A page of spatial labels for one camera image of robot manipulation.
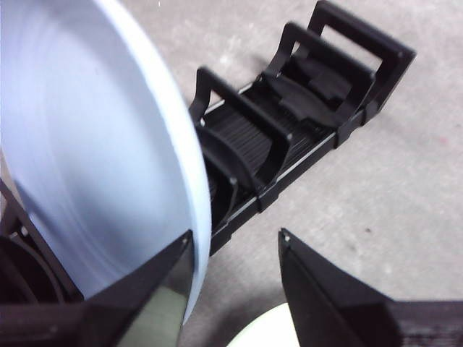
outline black holder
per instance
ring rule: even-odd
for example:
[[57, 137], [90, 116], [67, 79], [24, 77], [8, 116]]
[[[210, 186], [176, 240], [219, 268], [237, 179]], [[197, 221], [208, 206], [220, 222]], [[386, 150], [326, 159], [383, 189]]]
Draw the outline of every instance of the black holder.
[[[322, 39], [326, 25], [382, 59], [378, 70]], [[300, 47], [292, 53], [296, 43]], [[210, 184], [211, 254], [371, 120], [414, 57], [373, 26], [319, 1], [308, 29], [286, 24], [271, 63], [240, 91], [199, 68], [190, 113]], [[211, 91], [223, 100], [208, 107]]]
[[394, 301], [286, 229], [279, 234], [279, 254], [301, 346], [463, 346], [463, 301]]

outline curved plastic divider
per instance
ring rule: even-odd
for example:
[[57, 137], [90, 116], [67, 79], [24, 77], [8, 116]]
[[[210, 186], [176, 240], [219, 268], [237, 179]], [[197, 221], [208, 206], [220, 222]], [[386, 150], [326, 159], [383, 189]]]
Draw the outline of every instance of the curved plastic divider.
[[190, 106], [190, 113], [196, 124], [200, 123], [209, 106], [211, 91], [215, 91], [226, 103], [270, 138], [272, 142], [270, 151], [256, 176], [264, 186], [271, 184], [284, 165], [292, 135], [207, 67], [201, 67], [197, 71], [196, 94]]
[[333, 117], [340, 124], [349, 120], [362, 105], [375, 81], [374, 73], [358, 61], [339, 51], [319, 35], [290, 22], [284, 27], [278, 50], [266, 72], [277, 76], [291, 59], [295, 43], [309, 51], [309, 56], [322, 61], [352, 83], [352, 88], [342, 104], [334, 111]]
[[[353, 14], [328, 1], [319, 1], [310, 18], [308, 30], [321, 35], [326, 25], [383, 60], [365, 101], [365, 122], [369, 121], [382, 109], [416, 53]], [[303, 49], [298, 53], [307, 54]]]

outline concrete floor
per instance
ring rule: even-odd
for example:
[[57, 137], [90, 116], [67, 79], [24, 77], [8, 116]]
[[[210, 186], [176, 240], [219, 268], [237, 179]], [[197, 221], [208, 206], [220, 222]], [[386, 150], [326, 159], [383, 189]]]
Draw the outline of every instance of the concrete floor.
[[[187, 102], [206, 64], [235, 87], [273, 56], [312, 0], [124, 0]], [[463, 2], [351, 0], [344, 7], [417, 58], [381, 114], [256, 215], [209, 262], [180, 346], [225, 346], [284, 301], [282, 226], [396, 299], [463, 299]]]

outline white plate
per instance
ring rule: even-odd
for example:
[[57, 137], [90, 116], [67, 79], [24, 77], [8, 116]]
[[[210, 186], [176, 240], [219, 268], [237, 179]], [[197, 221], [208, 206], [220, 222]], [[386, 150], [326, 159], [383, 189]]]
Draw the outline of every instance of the white plate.
[[208, 182], [160, 56], [114, 0], [3, 0], [1, 146], [26, 210], [88, 298], [191, 229], [201, 284]]
[[253, 320], [228, 347], [300, 347], [288, 304], [274, 307]]

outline black plastic rack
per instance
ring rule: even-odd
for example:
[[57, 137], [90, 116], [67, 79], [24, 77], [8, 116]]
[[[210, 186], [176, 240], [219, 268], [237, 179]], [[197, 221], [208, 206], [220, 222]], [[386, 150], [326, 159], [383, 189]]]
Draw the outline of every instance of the black plastic rack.
[[[325, 26], [381, 59], [378, 70], [324, 40]], [[190, 113], [210, 185], [211, 254], [371, 120], [414, 57], [413, 50], [372, 25], [319, 1], [307, 29], [286, 24], [271, 63], [241, 90], [199, 68]], [[209, 107], [211, 91], [223, 100]]]

